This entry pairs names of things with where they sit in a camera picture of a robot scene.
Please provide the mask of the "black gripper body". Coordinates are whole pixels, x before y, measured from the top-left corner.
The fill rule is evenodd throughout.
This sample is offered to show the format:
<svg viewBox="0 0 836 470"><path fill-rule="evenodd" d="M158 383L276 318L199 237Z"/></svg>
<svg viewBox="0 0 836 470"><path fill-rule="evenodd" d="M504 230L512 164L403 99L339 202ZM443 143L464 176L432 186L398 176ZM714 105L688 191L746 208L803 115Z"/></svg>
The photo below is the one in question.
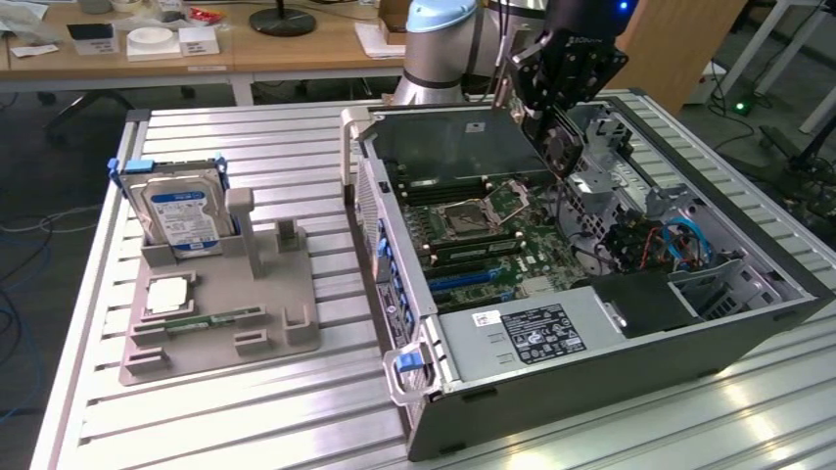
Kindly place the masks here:
<svg viewBox="0 0 836 470"><path fill-rule="evenodd" d="M615 45L631 21L631 2L614 0L551 0L547 2L546 30L562 32L562 60L578 49L576 62Z"/></svg>

